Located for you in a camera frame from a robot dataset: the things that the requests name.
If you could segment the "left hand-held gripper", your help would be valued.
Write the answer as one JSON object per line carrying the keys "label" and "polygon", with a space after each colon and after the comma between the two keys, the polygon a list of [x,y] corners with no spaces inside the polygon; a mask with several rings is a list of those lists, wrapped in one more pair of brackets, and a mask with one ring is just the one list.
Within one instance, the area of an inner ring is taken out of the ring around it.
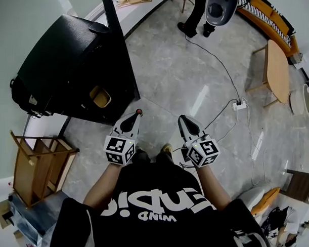
{"label": "left hand-held gripper", "polygon": [[107,135],[103,150],[110,163],[126,165],[135,154],[142,112],[134,112],[120,118]]}

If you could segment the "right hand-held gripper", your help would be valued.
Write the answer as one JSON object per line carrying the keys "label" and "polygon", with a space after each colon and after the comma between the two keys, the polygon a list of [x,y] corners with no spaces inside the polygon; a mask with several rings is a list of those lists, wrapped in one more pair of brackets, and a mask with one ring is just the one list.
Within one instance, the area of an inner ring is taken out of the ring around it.
{"label": "right hand-held gripper", "polygon": [[191,116],[180,115],[178,125],[185,142],[181,148],[184,162],[191,162],[193,166],[201,168],[218,158],[220,151],[217,142],[205,132],[200,122]]}

